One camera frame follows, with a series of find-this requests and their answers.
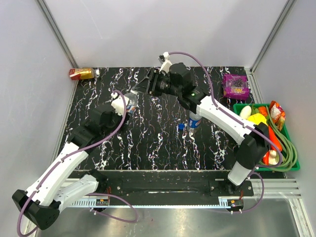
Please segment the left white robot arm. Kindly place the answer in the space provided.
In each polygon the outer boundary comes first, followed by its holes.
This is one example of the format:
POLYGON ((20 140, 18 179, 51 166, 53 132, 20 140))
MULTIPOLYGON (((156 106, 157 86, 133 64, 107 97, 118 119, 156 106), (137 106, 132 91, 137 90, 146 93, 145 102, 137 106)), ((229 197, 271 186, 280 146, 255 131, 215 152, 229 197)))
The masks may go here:
POLYGON ((88 118, 73 129, 64 148, 44 174, 26 190, 15 191, 12 200, 20 211, 18 222, 26 217, 36 229, 46 230, 73 202, 91 193, 105 193, 107 176, 96 169, 65 188, 61 186, 96 147, 128 122, 127 105, 128 101, 115 100, 94 108, 88 118))

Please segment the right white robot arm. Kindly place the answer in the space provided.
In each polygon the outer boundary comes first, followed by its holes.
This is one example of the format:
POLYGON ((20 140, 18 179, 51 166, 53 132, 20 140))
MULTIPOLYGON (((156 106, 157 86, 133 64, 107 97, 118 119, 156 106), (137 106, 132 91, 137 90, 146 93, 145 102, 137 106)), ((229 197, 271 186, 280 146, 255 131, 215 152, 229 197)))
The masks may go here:
POLYGON ((244 180, 270 149, 267 125, 256 125, 221 105, 207 90, 193 84, 191 72, 183 63, 171 65, 168 72, 151 68, 133 90, 154 97, 175 96, 183 108, 213 122, 236 141, 236 161, 224 184, 232 196, 242 190, 244 180))

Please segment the clear water bottle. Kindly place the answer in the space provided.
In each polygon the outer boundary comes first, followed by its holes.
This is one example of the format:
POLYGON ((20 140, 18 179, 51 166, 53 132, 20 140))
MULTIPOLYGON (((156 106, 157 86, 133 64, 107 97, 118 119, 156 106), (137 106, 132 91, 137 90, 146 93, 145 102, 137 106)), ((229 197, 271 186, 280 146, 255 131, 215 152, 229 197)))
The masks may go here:
POLYGON ((138 105, 138 92, 131 90, 129 93, 124 94, 125 99, 128 98, 128 103, 126 105, 126 112, 133 116, 136 107, 138 105))

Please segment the blue bottle cap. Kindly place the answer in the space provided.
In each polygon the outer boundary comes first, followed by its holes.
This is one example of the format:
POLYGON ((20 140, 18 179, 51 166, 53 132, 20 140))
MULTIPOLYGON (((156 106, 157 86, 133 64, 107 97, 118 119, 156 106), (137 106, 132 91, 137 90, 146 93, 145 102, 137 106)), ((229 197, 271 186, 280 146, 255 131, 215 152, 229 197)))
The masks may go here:
POLYGON ((185 125, 183 123, 178 125, 178 129, 179 130, 184 130, 185 129, 185 125))

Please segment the Pepsi plastic bottle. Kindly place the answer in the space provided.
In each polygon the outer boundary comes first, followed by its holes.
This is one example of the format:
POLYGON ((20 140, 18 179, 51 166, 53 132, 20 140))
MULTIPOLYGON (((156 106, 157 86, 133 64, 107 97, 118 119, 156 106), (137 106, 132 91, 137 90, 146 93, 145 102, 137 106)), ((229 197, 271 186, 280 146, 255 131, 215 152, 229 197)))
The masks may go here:
POLYGON ((202 116, 190 111, 187 129, 191 134, 194 134, 198 131, 201 120, 202 120, 202 116))

